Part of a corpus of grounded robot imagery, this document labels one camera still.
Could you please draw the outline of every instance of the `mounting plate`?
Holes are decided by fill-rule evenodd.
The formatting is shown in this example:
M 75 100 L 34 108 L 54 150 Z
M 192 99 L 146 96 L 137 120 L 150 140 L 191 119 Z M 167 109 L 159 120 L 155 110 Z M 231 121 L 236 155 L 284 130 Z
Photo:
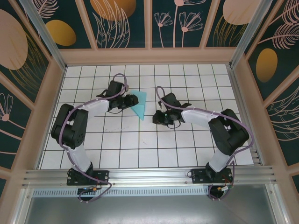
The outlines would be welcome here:
M 101 181 L 108 182 L 109 180 L 109 171 L 108 170 L 94 170 L 93 171 L 93 178 L 99 179 Z M 82 177 L 78 178 L 75 172 L 68 172 L 68 178 L 66 185 L 68 186 L 91 186 L 91 185 L 96 185 L 96 181 L 92 181 L 88 179 L 87 177 Z
M 225 183 L 225 176 L 230 182 L 233 181 L 232 177 L 232 171 L 230 168 L 225 168 L 221 172 L 217 173 L 217 176 L 212 181 L 207 175 L 206 175 L 206 169 L 192 169 L 191 170 L 191 176 L 192 176 L 192 183 Z

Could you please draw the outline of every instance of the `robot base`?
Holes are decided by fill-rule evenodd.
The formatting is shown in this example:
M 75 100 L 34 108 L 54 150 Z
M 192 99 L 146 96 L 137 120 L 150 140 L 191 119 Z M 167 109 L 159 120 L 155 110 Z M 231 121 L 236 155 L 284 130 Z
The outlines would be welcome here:
M 93 165 L 89 167 L 86 171 L 86 174 L 101 181 L 108 182 L 109 180 L 109 171 L 108 170 L 93 170 Z M 96 181 L 90 180 L 89 178 L 82 175 L 80 172 L 74 170 L 73 168 L 69 169 L 67 172 L 67 182 L 68 186 L 91 186 L 91 185 L 107 185 L 106 183 L 97 183 Z
M 191 170 L 192 183 L 225 183 L 225 178 L 232 182 L 232 171 L 230 168 L 224 168 L 221 172 L 217 173 L 213 180 L 206 174 L 206 169 L 192 169 Z

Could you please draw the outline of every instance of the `teal plastic triangle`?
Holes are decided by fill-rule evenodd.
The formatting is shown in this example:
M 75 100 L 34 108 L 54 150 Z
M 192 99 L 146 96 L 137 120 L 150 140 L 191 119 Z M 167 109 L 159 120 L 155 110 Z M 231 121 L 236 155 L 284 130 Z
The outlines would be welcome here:
M 143 120 L 145 111 L 146 92 L 131 90 L 130 94 L 134 94 L 138 97 L 139 103 L 135 106 L 132 106 L 131 109 L 141 120 Z

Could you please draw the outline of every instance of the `gray metal floor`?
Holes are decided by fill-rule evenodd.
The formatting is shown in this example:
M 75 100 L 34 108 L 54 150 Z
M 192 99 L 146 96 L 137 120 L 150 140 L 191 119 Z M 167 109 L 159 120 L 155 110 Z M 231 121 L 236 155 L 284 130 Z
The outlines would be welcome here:
M 235 186 L 223 201 L 202 196 L 33 198 L 26 224 L 275 224 L 266 188 Z

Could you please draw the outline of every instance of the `dark teal wallpaper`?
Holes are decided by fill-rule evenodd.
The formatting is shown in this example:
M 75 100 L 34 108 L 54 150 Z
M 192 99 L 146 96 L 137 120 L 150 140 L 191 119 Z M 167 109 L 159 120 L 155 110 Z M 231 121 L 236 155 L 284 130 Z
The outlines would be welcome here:
M 49 61 L 8 1 L 0 2 L 0 72 L 35 102 Z
M 299 78 L 267 111 L 288 166 L 299 162 Z
M 220 0 L 206 47 L 236 47 L 259 0 Z
M 0 198 L 1 198 L 4 186 L 5 186 L 5 183 L 6 183 L 6 180 L 0 178 Z
M 268 12 L 266 13 L 266 16 L 263 18 L 263 21 L 261 22 L 260 26 L 258 27 L 256 33 L 254 34 L 254 36 L 252 37 L 250 43 L 248 44 L 247 48 L 245 49 L 245 54 L 247 54 L 247 52 L 249 51 L 253 41 L 256 39 L 256 36 L 258 35 L 258 33 L 260 32 L 261 28 L 263 27 L 265 21 L 267 20 L 269 14 L 271 13 L 273 7 L 275 6 L 275 4 L 277 3 L 277 0 L 272 0 L 271 6 L 268 10 Z
M 31 110 L 0 84 L 0 167 L 10 169 Z
M 209 0 L 153 0 L 152 47 L 199 47 L 210 6 Z
M 299 65 L 298 4 L 298 0 L 283 2 L 248 60 L 264 100 Z
M 143 0 L 84 0 L 98 48 L 145 48 Z
M 59 49 L 91 48 L 75 0 L 33 0 L 33 4 Z
M 299 175 L 295 175 L 292 178 L 293 178 L 294 184 L 296 186 L 297 192 L 299 194 Z

